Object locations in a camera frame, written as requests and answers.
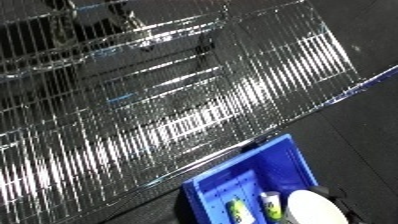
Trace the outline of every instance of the white container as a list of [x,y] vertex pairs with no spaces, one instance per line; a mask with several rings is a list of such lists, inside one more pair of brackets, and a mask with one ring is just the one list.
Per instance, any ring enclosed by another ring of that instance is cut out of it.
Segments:
[[340,209],[311,191],[299,190],[288,198],[282,224],[348,224]]

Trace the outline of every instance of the wire mesh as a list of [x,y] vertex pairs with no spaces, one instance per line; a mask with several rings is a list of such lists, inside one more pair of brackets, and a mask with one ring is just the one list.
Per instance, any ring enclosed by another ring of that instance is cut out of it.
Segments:
[[361,78],[304,0],[1,0],[0,223],[57,223]]

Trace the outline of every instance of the metal grid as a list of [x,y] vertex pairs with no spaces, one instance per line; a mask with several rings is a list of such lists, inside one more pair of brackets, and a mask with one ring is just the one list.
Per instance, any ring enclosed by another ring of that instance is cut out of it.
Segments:
[[307,1],[74,4],[0,1],[0,223],[86,214],[360,81]]

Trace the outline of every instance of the blue bin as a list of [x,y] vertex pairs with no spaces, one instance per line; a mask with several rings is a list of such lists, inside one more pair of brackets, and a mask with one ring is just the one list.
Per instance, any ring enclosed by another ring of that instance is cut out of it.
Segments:
[[290,135],[235,157],[183,184],[199,223],[227,224],[227,203],[238,197],[256,219],[267,222],[259,195],[278,191],[282,205],[295,190],[318,185]]

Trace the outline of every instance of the black floor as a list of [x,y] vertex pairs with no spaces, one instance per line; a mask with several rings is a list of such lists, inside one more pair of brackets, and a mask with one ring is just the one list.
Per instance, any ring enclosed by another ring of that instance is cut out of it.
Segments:
[[[366,77],[398,61],[398,1],[312,1]],[[398,223],[398,77],[299,120],[291,133],[322,185],[344,188],[375,223]],[[192,223],[175,188],[107,223]]]

